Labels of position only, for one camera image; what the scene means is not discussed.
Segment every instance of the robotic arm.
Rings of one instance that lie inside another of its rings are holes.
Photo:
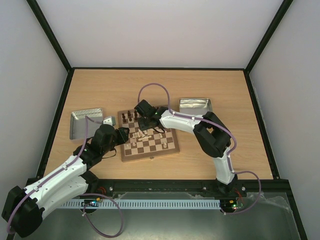
[[[214,113],[207,112],[202,116],[193,116],[171,112],[167,107],[155,108],[145,100],[142,100],[134,109],[141,116],[138,124],[142,131],[159,127],[178,129],[195,135],[202,150],[213,157],[219,190],[222,193],[228,193],[232,189],[233,183],[238,178],[232,173],[232,166],[230,169],[228,165],[230,136],[220,128],[205,122],[207,120],[227,129]],[[103,156],[114,150],[115,146],[124,144],[128,140],[129,128],[114,129],[109,124],[102,124],[95,132],[91,143],[85,144],[79,158],[77,155],[82,146],[79,146],[73,155],[47,176],[24,189],[16,186],[10,190],[2,217],[10,222],[14,209],[25,198],[13,215],[10,225],[21,237],[27,237],[54,209],[69,199],[84,193],[94,193],[98,186],[98,178],[89,169],[101,162]]]
[[[29,236],[40,226],[43,219],[69,199],[84,193],[94,193],[98,178],[89,169],[101,162],[103,156],[114,150],[115,146],[124,144],[128,140],[129,128],[114,129],[112,125],[102,124],[96,130],[91,143],[85,144],[83,152],[73,164],[70,165],[82,146],[79,146],[73,155],[47,176],[24,189],[18,186],[11,189],[1,216],[9,222],[19,202],[31,193],[11,221],[11,228],[22,238]]]
[[[230,150],[230,136],[225,131],[199,119],[209,120],[223,128],[226,126],[213,113],[208,111],[205,115],[189,115],[180,112],[171,112],[167,107],[155,108],[146,100],[142,100],[134,108],[141,117],[138,119],[139,128],[143,130],[155,127],[178,129],[195,135],[202,150],[213,157],[216,169],[216,179],[222,183],[221,192],[228,192],[233,180],[237,176],[232,173],[228,165],[227,152]]]

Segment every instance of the black metal frame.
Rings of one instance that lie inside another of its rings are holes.
[[[36,178],[42,178],[44,176],[44,172],[47,166],[48,158],[52,149],[52,145],[54,142],[54,138],[56,136],[57,128],[59,125],[60,117],[66,102],[66,98],[68,95],[69,87],[72,81],[72,77],[75,69],[117,69],[117,70],[198,70],[198,71],[243,71],[245,76],[246,84],[248,87],[248,91],[251,97],[253,109],[256,115],[257,123],[260,129],[261,137],[263,140],[264,148],[266,151],[266,155],[270,164],[270,169],[272,172],[273,180],[261,180],[262,189],[264,192],[279,192],[286,193],[288,197],[288,201],[290,207],[293,211],[294,219],[298,228],[298,232],[300,234],[301,239],[307,239],[307,235],[305,229],[303,227],[297,205],[289,184],[288,180],[280,179],[279,171],[277,168],[277,164],[275,162],[275,158],[273,156],[273,152],[271,149],[271,145],[268,139],[267,131],[263,122],[263,118],[260,112],[260,108],[258,105],[258,101],[252,86],[252,82],[250,79],[250,72],[259,59],[261,53],[265,49],[268,44],[270,38],[273,33],[277,29],[280,21],[284,17],[288,8],[290,7],[293,0],[283,0],[280,8],[278,9],[276,15],[274,16],[272,22],[270,23],[266,33],[264,34],[262,40],[260,41],[257,49],[255,50],[251,60],[249,61],[247,67],[243,68],[181,68],[181,67],[71,67],[69,64],[63,50],[61,49],[53,31],[51,30],[44,14],[42,13],[38,3],[36,0],[26,0],[32,11],[34,12],[36,18],[38,19],[40,25],[42,26],[44,32],[46,33],[48,39],[50,40],[53,48],[55,49],[57,55],[59,56],[61,62],[63,63],[65,69],[68,71],[68,75],[63,87],[63,91],[58,103],[58,107],[53,119],[52,127],[50,129],[50,133],[43,151],[43,156],[41,158],[41,162],[36,174]],[[204,191],[204,187],[210,189],[216,183],[213,180],[115,180],[115,179],[101,179],[99,181],[100,186],[104,186],[107,189],[107,194],[113,193],[124,193],[124,192],[167,192],[167,191],[175,191],[175,192],[187,192],[191,194],[201,194],[203,196],[210,196],[209,191]],[[258,182],[256,180],[239,180],[239,185],[243,185],[248,192],[257,192]],[[215,194],[213,197],[223,199],[224,196]]]

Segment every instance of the chess square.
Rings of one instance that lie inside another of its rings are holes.
[[[174,142],[174,138],[173,138],[173,137],[168,137],[168,138],[166,139],[166,142],[167,142],[167,143],[173,143],[173,142]]]
[[[147,132],[148,135],[153,135],[154,134],[154,130],[153,129],[148,129],[146,132]]]
[[[136,138],[130,138],[130,143],[136,143],[137,142],[137,139]]]
[[[131,149],[131,148],[130,148],[130,144],[125,143],[125,144],[124,144],[124,150],[127,150],[127,149]]]
[[[142,141],[138,141],[138,142],[136,143],[136,146],[137,146],[138,148],[143,148],[143,147],[144,147],[144,144],[143,144]]]
[[[132,154],[131,149],[124,150],[124,152],[127,156]]]
[[[166,138],[172,138],[172,132],[166,132],[165,133]]]
[[[157,151],[161,151],[162,150],[162,145],[155,145],[155,149]]]
[[[138,147],[138,154],[143,154],[144,153],[144,148],[143,147]]]
[[[154,152],[154,151],[157,150],[157,149],[156,149],[156,146],[150,146],[149,148],[150,148],[150,152]]]
[[[150,147],[149,147],[149,146],[144,146],[144,147],[143,147],[143,151],[144,151],[145,153],[150,153]]]
[[[133,148],[131,149],[132,155],[137,155],[138,154],[138,148]]]
[[[150,140],[149,141],[149,146],[154,146],[154,145],[156,145],[155,140]]]
[[[168,143],[168,149],[174,149],[174,148],[175,148],[175,143],[174,142]]]

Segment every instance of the chess piece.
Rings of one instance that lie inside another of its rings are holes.
[[[145,136],[145,134],[140,129],[138,129],[138,133],[141,135],[141,137]]]
[[[128,111],[128,119],[129,119],[129,122],[131,122],[131,121],[132,121],[132,118],[131,118],[131,112],[130,112],[130,111]]]
[[[124,113],[122,113],[122,120],[123,120],[123,123],[126,123],[126,116]]]
[[[141,141],[141,140],[146,140],[146,139],[149,139],[151,138],[152,136],[143,136],[141,138],[138,139],[138,141]]]

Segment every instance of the black chess piece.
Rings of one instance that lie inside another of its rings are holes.
[[[138,120],[138,113],[136,110],[134,110],[134,120],[137,121]]]
[[[126,121],[126,116],[125,116],[124,113],[122,113],[122,120],[123,120],[123,123],[126,123],[126,122],[127,122],[127,121]]]

